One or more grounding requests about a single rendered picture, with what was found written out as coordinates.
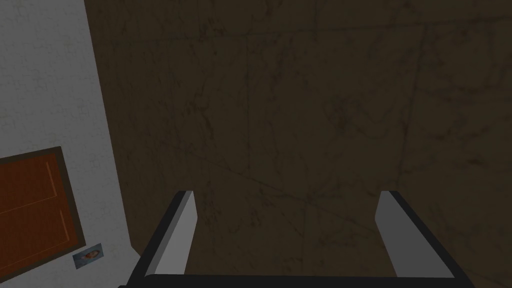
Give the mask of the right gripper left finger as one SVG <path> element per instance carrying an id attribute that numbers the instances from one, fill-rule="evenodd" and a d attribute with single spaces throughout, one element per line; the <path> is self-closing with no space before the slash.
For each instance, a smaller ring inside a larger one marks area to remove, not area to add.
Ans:
<path id="1" fill-rule="evenodd" d="M 152 234 L 130 278 L 183 275 L 198 221 L 192 190 L 178 191 Z"/>

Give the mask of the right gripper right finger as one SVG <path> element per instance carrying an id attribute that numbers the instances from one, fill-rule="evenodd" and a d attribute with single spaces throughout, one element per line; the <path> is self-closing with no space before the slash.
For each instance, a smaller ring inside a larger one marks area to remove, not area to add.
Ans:
<path id="1" fill-rule="evenodd" d="M 398 277 L 466 278 L 398 191 L 381 191 L 374 220 Z"/>

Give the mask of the orange-brown wooden door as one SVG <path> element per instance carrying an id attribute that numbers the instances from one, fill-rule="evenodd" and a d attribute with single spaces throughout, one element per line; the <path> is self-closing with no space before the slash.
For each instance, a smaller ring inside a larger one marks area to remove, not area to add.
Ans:
<path id="1" fill-rule="evenodd" d="M 0 284 L 85 245 L 62 148 L 0 158 Z"/>

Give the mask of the small blue wall picture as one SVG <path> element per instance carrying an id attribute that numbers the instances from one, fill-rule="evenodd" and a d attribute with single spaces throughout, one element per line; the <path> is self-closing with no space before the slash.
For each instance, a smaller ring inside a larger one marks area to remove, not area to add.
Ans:
<path id="1" fill-rule="evenodd" d="M 75 268 L 78 270 L 94 261 L 97 261 L 98 259 L 103 258 L 103 256 L 103 247 L 102 244 L 99 243 L 76 254 L 73 254 L 72 258 Z"/>

